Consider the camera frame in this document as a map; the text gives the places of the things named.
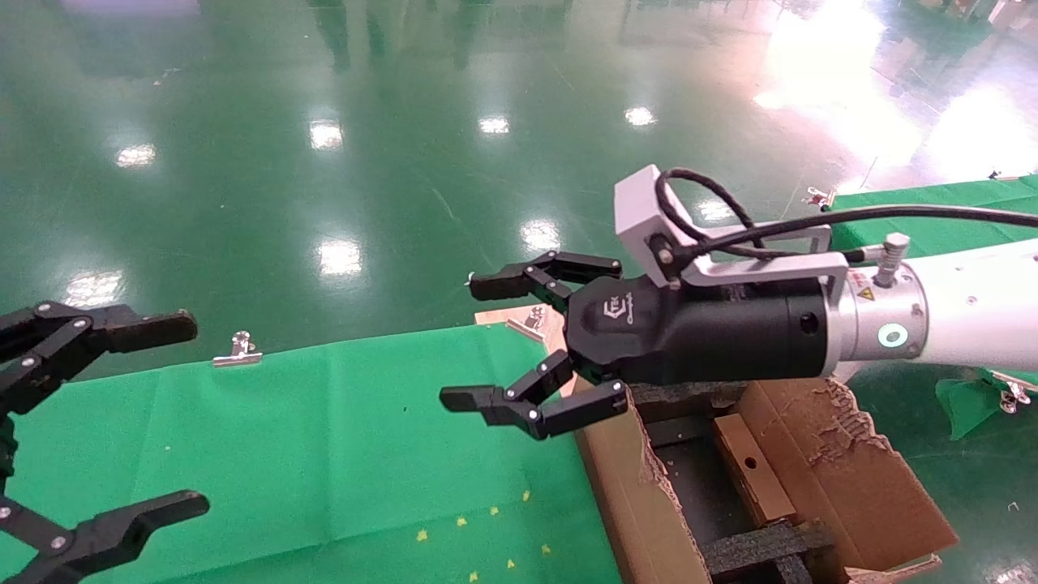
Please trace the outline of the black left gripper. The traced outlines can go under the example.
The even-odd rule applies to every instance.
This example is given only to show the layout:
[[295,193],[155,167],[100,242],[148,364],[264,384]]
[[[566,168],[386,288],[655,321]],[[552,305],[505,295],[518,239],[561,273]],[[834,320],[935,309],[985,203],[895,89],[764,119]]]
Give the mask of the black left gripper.
[[[170,346],[192,341],[198,324],[189,311],[141,316],[126,304],[79,309],[38,303],[1,318],[2,414],[28,414],[63,382],[104,354]],[[15,474],[19,442],[15,423],[1,418],[0,485]],[[80,583],[95,573],[137,560],[153,532],[210,510],[200,492],[172,492],[79,522],[66,529],[44,515],[1,496],[1,529],[36,550],[5,583]]]

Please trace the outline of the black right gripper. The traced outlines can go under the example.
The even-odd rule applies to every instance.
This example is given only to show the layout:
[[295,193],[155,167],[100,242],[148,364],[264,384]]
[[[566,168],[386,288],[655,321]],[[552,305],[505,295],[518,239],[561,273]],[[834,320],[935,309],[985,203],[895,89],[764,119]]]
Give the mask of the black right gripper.
[[[552,352],[508,387],[443,387],[440,404],[547,440],[627,413],[627,384],[798,380],[827,363],[826,293],[815,278],[673,290],[622,274],[607,256],[546,251],[471,276],[479,302],[534,296],[566,315],[568,354]],[[555,398],[576,371],[596,384]]]

